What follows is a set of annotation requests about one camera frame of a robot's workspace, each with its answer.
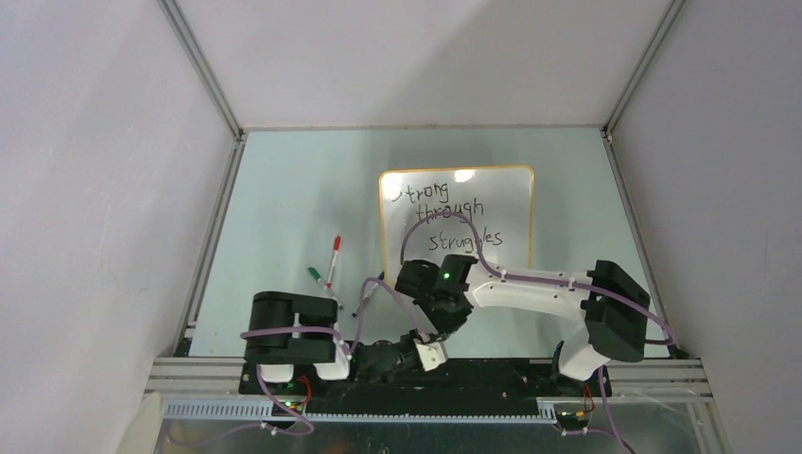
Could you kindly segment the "yellow framed whiteboard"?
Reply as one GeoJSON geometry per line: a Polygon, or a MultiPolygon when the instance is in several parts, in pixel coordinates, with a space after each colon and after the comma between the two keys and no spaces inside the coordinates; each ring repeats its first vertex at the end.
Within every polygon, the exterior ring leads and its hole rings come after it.
{"type": "Polygon", "coordinates": [[[403,260],[440,263],[452,253],[515,269],[532,265],[535,173],[530,166],[405,169],[378,179],[384,272],[403,260]]]}

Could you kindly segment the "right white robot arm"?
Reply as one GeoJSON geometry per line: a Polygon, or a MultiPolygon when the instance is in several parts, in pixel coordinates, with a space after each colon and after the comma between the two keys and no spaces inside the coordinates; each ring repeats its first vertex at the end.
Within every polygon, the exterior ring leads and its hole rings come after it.
{"type": "Polygon", "coordinates": [[[506,307],[579,324],[559,342],[549,380],[573,395],[607,362],[644,359],[651,298],[618,264],[599,260],[590,271],[509,270],[471,255],[448,254],[443,262],[405,261],[396,291],[410,297],[436,332],[448,337],[477,309],[506,307]]]}

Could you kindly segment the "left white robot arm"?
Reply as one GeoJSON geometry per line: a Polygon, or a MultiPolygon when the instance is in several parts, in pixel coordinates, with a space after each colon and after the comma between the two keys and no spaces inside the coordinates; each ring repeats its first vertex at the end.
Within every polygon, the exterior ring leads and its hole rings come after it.
{"type": "Polygon", "coordinates": [[[339,331],[335,300],[280,291],[253,296],[244,358],[275,393],[289,393],[302,367],[325,381],[386,381],[405,371],[425,372],[447,361],[440,342],[425,343],[416,332],[397,342],[371,345],[346,340],[339,331]]]}

